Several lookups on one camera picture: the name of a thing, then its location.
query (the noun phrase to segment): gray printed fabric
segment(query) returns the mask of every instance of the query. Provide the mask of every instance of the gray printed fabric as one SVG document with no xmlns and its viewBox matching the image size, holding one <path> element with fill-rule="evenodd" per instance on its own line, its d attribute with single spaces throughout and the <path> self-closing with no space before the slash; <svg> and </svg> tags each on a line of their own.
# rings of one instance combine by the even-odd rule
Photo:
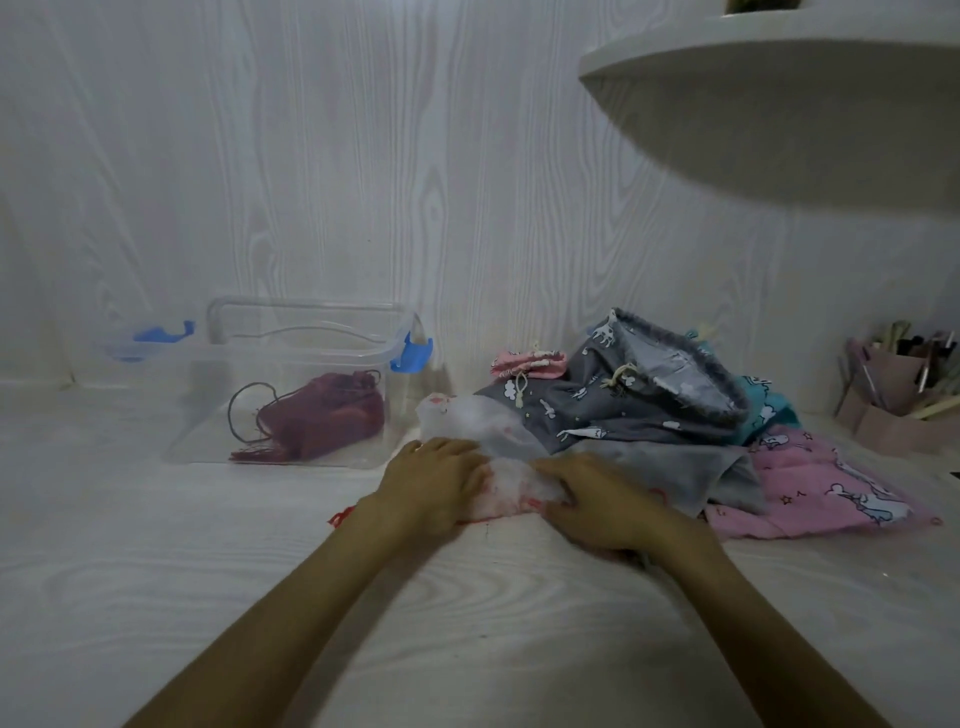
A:
<svg viewBox="0 0 960 728">
<path fill-rule="evenodd" d="M 616 463 L 666 505 L 696 517 L 710 503 L 748 513 L 766 512 L 766 501 L 746 448 L 582 440 L 571 452 L 593 452 Z"/>
<path fill-rule="evenodd" d="M 604 387 L 624 364 L 636 370 Z M 508 407 L 520 397 L 524 425 L 551 453 L 584 439 L 723 445 L 750 409 L 715 356 L 619 308 L 569 357 L 564 378 L 500 379 L 476 394 Z"/>
</svg>

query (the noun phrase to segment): white shelf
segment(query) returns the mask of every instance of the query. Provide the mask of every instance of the white shelf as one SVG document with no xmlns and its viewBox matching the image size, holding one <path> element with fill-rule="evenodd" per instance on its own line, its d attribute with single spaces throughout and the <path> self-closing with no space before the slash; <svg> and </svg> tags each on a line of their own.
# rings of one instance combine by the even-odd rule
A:
<svg viewBox="0 0 960 728">
<path fill-rule="evenodd" d="M 960 88 L 960 13 L 751 12 L 668 23 L 597 48 L 581 78 Z"/>
</svg>

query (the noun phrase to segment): pink pen holder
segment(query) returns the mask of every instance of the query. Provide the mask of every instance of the pink pen holder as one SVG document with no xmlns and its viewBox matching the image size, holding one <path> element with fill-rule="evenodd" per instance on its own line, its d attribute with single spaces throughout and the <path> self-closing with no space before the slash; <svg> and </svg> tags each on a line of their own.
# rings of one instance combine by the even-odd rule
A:
<svg viewBox="0 0 960 728">
<path fill-rule="evenodd" d="M 936 401 L 936 398 L 917 394 L 914 382 L 924 367 L 924 360 L 876 349 L 869 351 L 870 374 L 889 411 L 866 399 L 870 387 L 863 373 L 859 373 L 836 414 L 837 422 L 852 432 L 854 441 L 882 455 L 895 457 L 913 451 L 937 453 L 960 442 L 960 409 L 929 420 L 905 416 L 921 402 L 926 405 Z"/>
</svg>

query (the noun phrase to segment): hand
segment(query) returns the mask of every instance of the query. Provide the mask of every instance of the hand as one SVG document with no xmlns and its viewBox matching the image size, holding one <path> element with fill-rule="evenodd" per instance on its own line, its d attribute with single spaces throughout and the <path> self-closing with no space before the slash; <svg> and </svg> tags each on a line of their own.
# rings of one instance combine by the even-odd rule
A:
<svg viewBox="0 0 960 728">
<path fill-rule="evenodd" d="M 614 464 L 591 453 L 537 460 L 539 473 L 559 478 L 574 505 L 548 503 L 544 517 L 586 546 L 645 551 L 661 563 L 719 544 L 709 527 L 667 508 Z"/>
<path fill-rule="evenodd" d="M 407 443 L 387 465 L 371 497 L 415 534 L 441 536 L 467 512 L 491 476 L 490 458 L 471 440 L 435 437 Z"/>
</svg>

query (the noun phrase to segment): white wooden table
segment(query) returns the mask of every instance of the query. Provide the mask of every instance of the white wooden table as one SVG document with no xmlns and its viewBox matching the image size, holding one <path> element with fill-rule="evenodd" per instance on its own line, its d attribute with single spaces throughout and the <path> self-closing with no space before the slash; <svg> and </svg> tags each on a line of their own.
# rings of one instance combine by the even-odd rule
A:
<svg viewBox="0 0 960 728">
<path fill-rule="evenodd" d="M 0 391 L 0 725 L 121 723 L 378 481 L 166 463 L 178 417 L 129 391 Z M 946 524 L 728 550 L 895 725 L 955 726 L 960 488 L 916 479 L 945 458 L 869 459 Z M 535 516 L 470 526 L 382 574 L 286 724 L 758 725 L 661 576 Z"/>
</svg>

